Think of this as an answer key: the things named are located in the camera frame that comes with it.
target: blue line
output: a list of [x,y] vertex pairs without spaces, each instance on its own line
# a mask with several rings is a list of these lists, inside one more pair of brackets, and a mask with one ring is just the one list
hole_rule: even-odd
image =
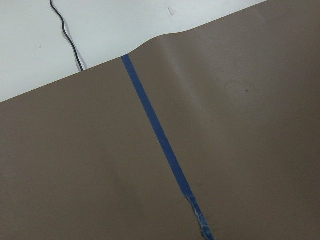
[[152,125],[152,128],[156,134],[156,137],[158,138],[158,141],[162,147],[162,150],[166,156],[166,159],[168,160],[170,167],[172,169],[172,172],[175,176],[175,179],[183,193],[183,195],[188,199],[188,201],[191,203],[191,206],[193,208],[194,214],[200,224],[202,235],[207,240],[214,240],[214,237],[211,233],[211,230],[207,224],[207,220],[205,216],[202,214],[201,209],[197,203],[197,200],[191,191],[191,188],[189,186],[189,183],[179,165],[179,162],[176,158],[176,155],[171,148],[171,145],[166,137],[165,131],[162,128],[159,119],[156,115],[156,112],[154,108],[151,105],[151,102],[147,96],[147,93],[142,86],[142,83],[137,75],[137,72],[135,70],[134,65],[132,64],[129,55],[124,55],[122,57],[122,61],[125,65],[125,68],[131,78],[132,84],[135,88],[136,93],[138,94],[140,101],[143,105],[143,108],[145,110],[145,113],[147,114],[149,121]]

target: blue tape strip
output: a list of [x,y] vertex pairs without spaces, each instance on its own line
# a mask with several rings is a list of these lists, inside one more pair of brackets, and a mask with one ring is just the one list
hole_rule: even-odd
[[175,179],[183,193],[183,195],[188,199],[188,201],[191,203],[194,214],[200,224],[202,235],[207,240],[214,240],[214,237],[211,233],[211,230],[207,224],[207,220],[205,216],[202,214],[201,209],[197,203],[197,200],[191,191],[191,188],[189,186],[189,183],[179,165],[179,162],[175,156],[175,153],[173,149],[171,148],[171,145],[166,137],[165,131],[162,128],[158,117],[156,115],[156,112],[154,108],[151,105],[151,102],[147,96],[147,93],[142,86],[140,79],[137,75],[137,72],[135,70],[134,65],[132,64],[129,55],[124,55],[122,57],[122,61],[125,65],[125,68],[131,78],[131,81],[133,83],[133,86],[136,90],[136,93],[138,94],[140,101],[143,105],[143,108],[149,118],[149,121],[152,125],[152,128],[156,134],[156,137],[158,138],[158,141],[162,147],[162,150],[166,156],[166,159],[168,160],[170,167],[172,169],[172,172],[175,176]]

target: brown surface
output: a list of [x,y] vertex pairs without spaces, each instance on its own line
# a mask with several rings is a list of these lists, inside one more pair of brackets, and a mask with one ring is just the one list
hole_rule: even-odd
[[[320,239],[320,1],[130,54],[217,240]],[[202,239],[120,59],[0,103],[0,239]]]
[[0,104],[1,240],[203,239],[120,59]]
[[320,239],[319,10],[269,0],[130,54],[217,239]]

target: white floor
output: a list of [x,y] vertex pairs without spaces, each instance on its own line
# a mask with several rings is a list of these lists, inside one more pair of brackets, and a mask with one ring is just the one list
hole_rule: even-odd
[[[53,0],[84,68],[265,0]],[[78,72],[49,0],[0,3],[0,102]]]

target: cord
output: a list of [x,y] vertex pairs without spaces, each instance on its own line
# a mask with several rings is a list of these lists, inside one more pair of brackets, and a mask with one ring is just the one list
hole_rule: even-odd
[[76,58],[76,61],[81,69],[81,72],[84,70],[82,65],[81,65],[81,62],[79,60],[79,56],[78,56],[78,53],[77,53],[77,49],[74,45],[74,43],[72,42],[72,40],[70,39],[70,37],[68,36],[68,34],[66,33],[66,30],[65,30],[65,21],[64,21],[64,18],[61,16],[61,14],[58,12],[58,10],[55,8],[55,6],[53,5],[52,3],[52,0],[50,0],[50,5],[52,7],[52,9],[55,11],[55,13],[60,17],[61,19],[61,22],[62,22],[62,31],[64,33],[64,35],[66,36],[66,38],[69,40],[69,43],[71,44],[72,48],[73,48],[73,51],[74,51],[74,55],[75,55],[75,58]]

